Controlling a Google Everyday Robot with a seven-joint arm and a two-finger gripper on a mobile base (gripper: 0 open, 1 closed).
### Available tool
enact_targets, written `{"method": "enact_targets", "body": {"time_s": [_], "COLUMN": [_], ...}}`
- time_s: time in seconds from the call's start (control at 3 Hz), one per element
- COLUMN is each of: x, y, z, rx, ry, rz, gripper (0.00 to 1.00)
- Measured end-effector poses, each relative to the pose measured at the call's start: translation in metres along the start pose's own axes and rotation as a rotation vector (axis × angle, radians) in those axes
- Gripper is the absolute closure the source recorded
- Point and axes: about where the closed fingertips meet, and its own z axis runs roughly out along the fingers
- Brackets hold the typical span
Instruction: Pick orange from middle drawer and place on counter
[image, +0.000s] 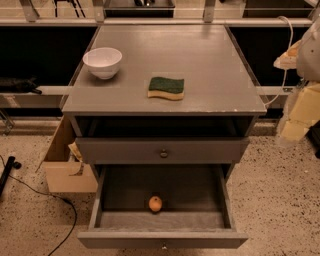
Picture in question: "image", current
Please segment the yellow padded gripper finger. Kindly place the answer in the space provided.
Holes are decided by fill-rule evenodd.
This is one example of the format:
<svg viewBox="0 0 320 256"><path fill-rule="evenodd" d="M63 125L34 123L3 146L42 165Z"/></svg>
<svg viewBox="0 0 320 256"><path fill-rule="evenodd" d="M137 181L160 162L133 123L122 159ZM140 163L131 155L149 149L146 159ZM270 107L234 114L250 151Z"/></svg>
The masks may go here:
<svg viewBox="0 0 320 256"><path fill-rule="evenodd" d="M282 70L295 69L297 67L297 56L301 41L298 40L291 45L280 57L277 57L273 66Z"/></svg>
<svg viewBox="0 0 320 256"><path fill-rule="evenodd" d="M300 141L320 121L320 84L309 83L296 90L287 100L287 114L279 124L281 139Z"/></svg>

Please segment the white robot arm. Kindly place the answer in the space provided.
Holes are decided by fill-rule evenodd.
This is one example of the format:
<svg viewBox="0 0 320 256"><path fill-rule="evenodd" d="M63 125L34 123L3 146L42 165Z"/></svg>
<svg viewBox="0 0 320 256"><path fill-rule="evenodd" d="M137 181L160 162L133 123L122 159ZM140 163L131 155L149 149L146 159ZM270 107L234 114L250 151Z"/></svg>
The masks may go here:
<svg viewBox="0 0 320 256"><path fill-rule="evenodd" d="M280 138L300 141L320 121L320 18L302 38L290 46L273 64L282 70L295 69L307 85L288 98L288 115L281 120Z"/></svg>

